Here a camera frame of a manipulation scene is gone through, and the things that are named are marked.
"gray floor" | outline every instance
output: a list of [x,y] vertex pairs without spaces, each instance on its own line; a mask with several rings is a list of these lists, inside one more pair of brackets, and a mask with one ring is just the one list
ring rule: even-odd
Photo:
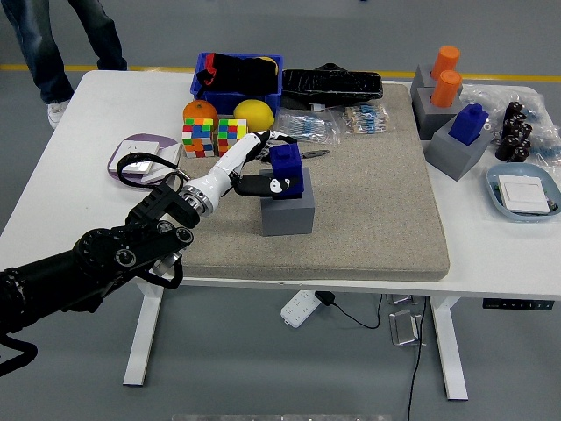
[[[462,50],[462,72],[559,74],[556,2],[532,11],[519,0],[477,9],[453,3],[103,1],[134,66],[194,66],[199,52],[221,51],[281,54],[286,68],[334,61],[352,70],[414,71],[417,63],[434,60],[439,46],[452,44]],[[94,64],[70,7],[52,2],[52,16],[66,63]],[[0,64],[23,62],[5,18],[0,18],[0,43]],[[77,85],[82,74],[69,77]],[[519,84],[542,93],[553,121],[561,122],[559,84]],[[26,72],[0,72],[0,127],[1,230],[52,133]],[[391,345],[387,315],[394,309],[382,305],[378,331],[355,326],[334,308],[322,308],[294,330],[279,315],[293,294],[167,292],[141,389],[120,385],[141,304],[135,286],[119,290],[95,315],[45,318],[18,335],[39,346],[39,357],[0,379],[0,419],[167,420],[178,413],[365,413],[405,419],[415,350]],[[377,297],[337,294],[337,302],[373,322]],[[480,307],[479,299],[462,299],[453,309],[468,402],[445,398],[427,313],[428,345],[412,419],[558,419],[557,305],[549,312]],[[3,349],[0,354],[11,355]]]

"table leg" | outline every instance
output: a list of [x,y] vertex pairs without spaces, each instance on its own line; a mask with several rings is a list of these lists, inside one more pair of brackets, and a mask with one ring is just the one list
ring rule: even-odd
[[144,294],[144,301],[132,341],[131,356],[124,374],[123,385],[125,386],[142,386],[144,383],[164,291],[162,287],[145,282],[139,283],[138,287]]
[[432,296],[430,305],[437,332],[438,351],[444,374],[444,384],[448,399],[467,401],[464,371],[459,358],[458,342],[452,323],[451,307],[459,296]]

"power cord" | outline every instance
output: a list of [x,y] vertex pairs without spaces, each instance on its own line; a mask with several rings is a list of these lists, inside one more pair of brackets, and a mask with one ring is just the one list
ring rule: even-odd
[[415,370],[413,371],[413,376],[411,377],[411,389],[409,390],[409,403],[407,406],[407,421],[410,420],[411,416],[411,402],[413,401],[413,386],[415,385],[415,376],[417,374],[417,369],[419,368],[419,362],[421,361],[421,348],[423,348],[423,320],[424,312],[427,310],[427,297],[424,298],[423,305],[423,315],[421,316],[421,323],[419,324],[419,350],[417,351],[417,362],[415,364]]
[[341,307],[338,306],[337,303],[335,303],[335,294],[333,294],[332,292],[330,292],[330,291],[316,291],[315,295],[316,295],[317,299],[319,301],[321,301],[324,305],[326,305],[326,306],[333,305],[333,306],[337,307],[348,318],[351,318],[352,320],[357,322],[359,325],[365,327],[366,329],[378,329],[378,327],[380,327],[380,306],[382,304],[383,294],[380,294],[380,300],[378,301],[378,309],[377,309],[377,312],[376,312],[376,315],[377,315],[377,318],[378,318],[378,323],[376,323],[375,326],[365,325],[364,323],[359,322],[356,318],[354,318],[350,314],[346,313]]

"orange cylinder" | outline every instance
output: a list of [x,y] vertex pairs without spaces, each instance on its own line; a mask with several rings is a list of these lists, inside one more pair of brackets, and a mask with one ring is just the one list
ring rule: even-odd
[[454,70],[459,59],[459,50],[454,46],[441,46],[438,50],[437,60],[430,71],[430,77],[435,81],[445,70]]
[[436,107],[447,108],[454,102],[459,85],[462,84],[462,75],[455,70],[445,70],[440,74],[430,101]]

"rubik's cube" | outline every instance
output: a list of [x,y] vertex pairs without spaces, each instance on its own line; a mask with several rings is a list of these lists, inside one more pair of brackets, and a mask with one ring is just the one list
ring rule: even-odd
[[185,118],[183,146],[188,158],[214,156],[212,118]]
[[247,121],[239,118],[223,118],[218,121],[218,156],[224,155],[236,142],[247,134]]

